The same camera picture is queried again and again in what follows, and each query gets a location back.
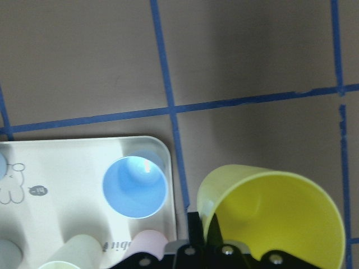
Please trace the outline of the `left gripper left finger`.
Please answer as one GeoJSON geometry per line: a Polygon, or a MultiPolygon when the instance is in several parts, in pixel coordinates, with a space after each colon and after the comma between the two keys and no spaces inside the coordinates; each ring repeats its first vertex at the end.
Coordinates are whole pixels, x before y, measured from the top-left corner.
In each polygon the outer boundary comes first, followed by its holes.
{"type": "Polygon", "coordinates": [[[164,268],[204,268],[204,236],[198,212],[187,214],[188,238],[168,243],[164,268]]]}

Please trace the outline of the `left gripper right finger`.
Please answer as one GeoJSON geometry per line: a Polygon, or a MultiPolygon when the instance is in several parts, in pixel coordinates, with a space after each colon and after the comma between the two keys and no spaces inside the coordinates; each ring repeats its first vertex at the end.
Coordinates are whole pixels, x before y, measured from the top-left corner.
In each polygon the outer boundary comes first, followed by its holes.
{"type": "Polygon", "coordinates": [[[207,234],[207,266],[208,268],[250,268],[239,248],[224,243],[216,214],[212,217],[207,234]]]}

